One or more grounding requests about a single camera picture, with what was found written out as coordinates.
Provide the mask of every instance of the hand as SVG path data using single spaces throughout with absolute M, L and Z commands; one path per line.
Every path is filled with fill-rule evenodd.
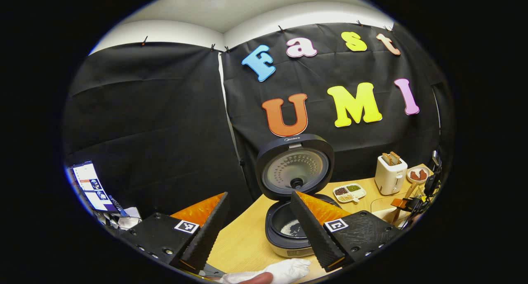
M 238 284 L 271 284 L 273 281 L 273 274 L 269 272 L 264 272 L 256 275 L 253 279 L 245 280 L 239 282 Z

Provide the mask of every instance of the inner lid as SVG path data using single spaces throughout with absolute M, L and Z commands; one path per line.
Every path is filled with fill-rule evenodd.
M 323 180 L 328 172 L 328 157 L 321 151 L 302 147 L 290 148 L 273 158 L 262 171 L 262 183 L 280 194 L 306 192 Z

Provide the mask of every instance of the letter f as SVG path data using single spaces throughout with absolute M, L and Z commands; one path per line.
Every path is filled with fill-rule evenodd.
M 264 64 L 266 62 L 273 62 L 273 58 L 269 56 L 268 53 L 262 53 L 268 50 L 269 47 L 267 45 L 259 45 L 257 49 L 242 60 L 243 65 L 249 65 L 249 67 L 259 75 L 258 79 L 260 82 L 264 81 L 275 72 L 275 66 L 267 66 Z

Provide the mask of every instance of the small plate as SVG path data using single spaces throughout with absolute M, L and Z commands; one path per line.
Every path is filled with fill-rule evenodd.
M 414 171 L 416 173 L 416 175 L 420 175 L 420 171 L 421 170 L 424 170 L 424 172 L 427 174 L 427 177 L 424 179 L 424 180 L 413 180 L 411 179 L 411 171 Z M 428 168 L 424 167 L 424 166 L 416 166 L 416 167 L 412 167 L 410 168 L 409 170 L 407 170 L 407 180 L 409 180 L 409 182 L 413 183 L 413 182 L 417 182 L 418 184 L 422 184 L 424 183 L 425 181 L 427 181 L 427 178 L 430 177 L 431 173 L 429 171 Z
M 350 185 L 358 186 L 359 189 L 350 192 L 350 190 L 347 189 L 347 186 L 350 186 Z M 338 190 L 339 188 L 345 188 L 347 193 L 339 194 L 339 195 L 336 194 L 335 191 Z M 351 184 L 346 184 L 346 185 L 343 185 L 343 186 L 336 187 L 336 188 L 334 188 L 334 190 L 332 190 L 332 192 L 334 192 L 335 198 L 341 203 L 349 203 L 351 201 L 354 201 L 355 203 L 357 203 L 358 201 L 360 201 L 359 200 L 360 198 L 362 198 L 363 196 L 366 195 L 366 191 L 357 183 L 351 183 Z

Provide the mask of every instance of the wooden table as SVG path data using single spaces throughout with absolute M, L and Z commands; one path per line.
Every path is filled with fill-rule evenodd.
M 411 183 L 407 180 L 407 177 L 405 177 L 400 192 L 383 196 L 380 194 L 374 178 L 370 177 L 362 180 L 328 183 L 323 190 L 317 193 L 328 195 L 336 201 L 332 190 L 336 187 L 350 183 L 361 185 L 367 192 L 366 196 L 360 198 L 358 203 L 354 203 L 353 201 L 349 203 L 339 202 L 341 208 L 351 213 L 356 213 L 362 210 L 374 212 L 391 208 L 392 206 L 390 203 L 394 198 L 402 198 L 411 186 Z M 423 190 L 424 184 L 420 184 L 417 188 Z M 266 212 L 274 203 L 276 203 L 276 201 L 272 201 L 271 199 L 266 198 L 266 196 L 261 195 L 238 218 L 222 229 L 222 231 L 219 232 L 213 249 L 211 250 L 207 263 L 223 272 L 237 273 L 259 271 L 272 263 L 288 259 L 273 252 L 266 239 L 266 233 L 264 232 Z M 306 282 L 328 274 L 319 265 L 315 255 L 304 256 L 302 259 L 311 261 L 309 267 L 310 273 L 294 283 Z

